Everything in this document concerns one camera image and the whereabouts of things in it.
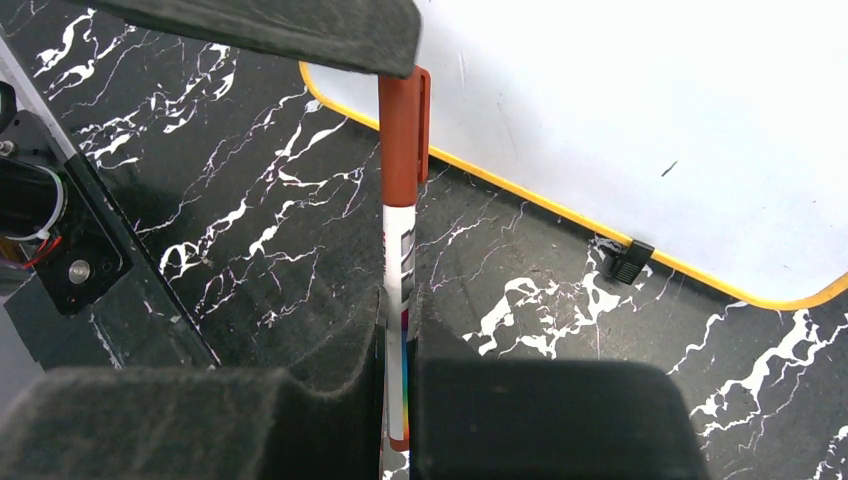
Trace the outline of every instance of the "dark foam block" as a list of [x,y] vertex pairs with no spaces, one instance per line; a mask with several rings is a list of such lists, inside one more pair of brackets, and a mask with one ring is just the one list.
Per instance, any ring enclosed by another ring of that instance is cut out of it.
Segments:
[[668,377],[625,362],[483,360],[418,339],[413,479],[706,479]]
[[412,0],[69,0],[151,30],[342,70],[407,77],[421,17]]
[[377,478],[365,310],[288,369],[55,370],[5,417],[0,478]]

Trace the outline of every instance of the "black plastic clip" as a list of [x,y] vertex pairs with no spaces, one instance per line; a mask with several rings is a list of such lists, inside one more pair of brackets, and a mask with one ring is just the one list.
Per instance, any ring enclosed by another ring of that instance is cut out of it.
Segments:
[[619,282],[633,285],[653,253],[654,247],[645,242],[633,240],[627,250],[613,261],[610,276]]

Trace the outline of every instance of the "marker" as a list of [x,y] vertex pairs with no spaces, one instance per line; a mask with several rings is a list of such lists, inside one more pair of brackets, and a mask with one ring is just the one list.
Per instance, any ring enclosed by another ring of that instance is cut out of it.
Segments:
[[415,203],[427,178],[430,74],[415,67],[406,79],[380,76],[380,156],[383,188],[383,284],[386,318],[386,416],[389,445],[409,450],[410,296],[415,288]]

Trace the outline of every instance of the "yellow edge trim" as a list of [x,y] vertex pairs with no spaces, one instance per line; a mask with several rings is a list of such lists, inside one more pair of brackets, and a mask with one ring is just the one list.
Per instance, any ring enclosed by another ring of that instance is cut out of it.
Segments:
[[[345,107],[344,105],[340,105],[340,104],[330,100],[326,96],[324,96],[318,90],[318,88],[316,88],[315,85],[312,83],[312,76],[309,73],[309,64],[308,63],[300,62],[300,75],[303,77],[303,82],[306,84],[306,88],[309,89],[309,93],[311,93],[316,99],[318,99],[318,101],[320,101],[322,104],[327,106],[329,109],[335,110],[336,112],[341,113],[342,115],[344,115],[346,117],[350,117],[350,118],[356,120],[357,122],[359,122],[363,125],[367,125],[368,127],[373,128],[374,130],[379,130],[380,125],[373,118],[370,118],[370,117],[363,115],[359,112],[355,112],[355,111]],[[498,187],[503,188],[504,190],[512,192],[512,193],[518,195],[519,197],[523,197],[523,198],[525,198],[525,199],[527,199],[527,200],[529,200],[529,201],[531,201],[531,202],[533,202],[533,203],[535,203],[535,204],[537,204],[541,207],[544,207],[544,208],[546,208],[546,209],[548,209],[548,210],[550,210],[550,211],[552,211],[552,212],[554,212],[558,215],[561,215],[561,216],[563,216],[563,217],[565,217],[565,218],[567,218],[567,219],[569,219],[569,220],[571,220],[575,223],[583,225],[584,227],[586,227],[590,230],[593,230],[593,231],[597,232],[598,234],[603,235],[607,238],[615,240],[616,242],[619,242],[623,245],[629,245],[630,242],[632,241],[632,239],[630,237],[628,237],[627,235],[624,235],[621,232],[613,230],[613,229],[611,229],[611,228],[609,228],[605,225],[601,225],[600,223],[597,223],[597,222],[585,217],[584,215],[581,215],[581,214],[575,212],[574,210],[563,207],[562,205],[559,205],[558,203],[552,202],[545,197],[537,195],[537,194],[535,194],[535,193],[533,193],[533,192],[531,192],[531,191],[529,191],[529,190],[527,190],[527,189],[525,189],[525,188],[523,188],[519,185],[516,185],[516,184],[510,182],[509,180],[505,180],[505,179],[500,178],[496,175],[492,175],[491,173],[489,173],[489,172],[487,172],[487,171],[485,171],[485,170],[483,170],[479,167],[476,167],[476,166],[474,166],[470,163],[464,162],[464,161],[460,160],[459,158],[457,158],[457,157],[455,157],[455,156],[453,156],[453,155],[451,155],[451,154],[449,154],[449,153],[447,153],[443,150],[440,150],[438,148],[431,146],[430,147],[430,155],[432,155],[432,156],[434,156],[434,157],[436,157],[436,158],[438,158],[438,159],[440,159],[444,162],[447,162],[447,163],[449,163],[449,164],[451,164],[451,165],[453,165],[453,166],[455,166],[459,169],[465,170],[466,172],[468,172],[468,173],[470,173],[474,176],[480,177],[480,178],[482,178],[483,180],[485,180],[489,183],[493,183],[493,184],[497,185]],[[815,306],[821,305],[822,303],[827,302],[828,300],[839,295],[846,288],[848,288],[848,273],[846,273],[845,275],[839,277],[836,281],[834,281],[833,283],[828,285],[824,290],[822,290],[821,292],[819,292],[819,293],[817,293],[817,294],[815,294],[811,297],[802,298],[800,300],[788,301],[788,302],[767,300],[767,299],[760,298],[760,297],[757,297],[757,296],[754,296],[754,295],[750,295],[746,292],[743,292],[743,291],[739,290],[738,288],[733,287],[731,285],[728,285],[727,283],[722,282],[722,281],[720,281],[716,278],[713,278],[712,276],[707,275],[706,273],[681,262],[680,260],[672,257],[671,255],[660,252],[659,250],[654,251],[654,255],[653,255],[652,258],[654,260],[660,262],[660,263],[663,263],[663,264],[683,273],[686,276],[692,277],[695,280],[698,280],[702,283],[705,283],[705,284],[707,284],[707,285],[709,285],[709,286],[711,286],[711,287],[713,287],[717,290],[720,290],[724,293],[727,293],[728,295],[736,297],[739,300],[742,300],[743,302],[749,303],[749,304],[754,305],[756,307],[768,308],[768,309],[773,309],[773,310],[798,310],[798,309],[801,309],[801,308],[812,308],[812,307],[815,307]]]

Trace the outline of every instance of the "white board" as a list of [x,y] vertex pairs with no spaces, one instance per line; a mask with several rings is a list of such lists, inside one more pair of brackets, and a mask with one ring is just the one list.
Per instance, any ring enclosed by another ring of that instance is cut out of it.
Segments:
[[[848,2],[417,4],[439,156],[754,304],[845,287]],[[373,125],[376,77],[304,72]]]

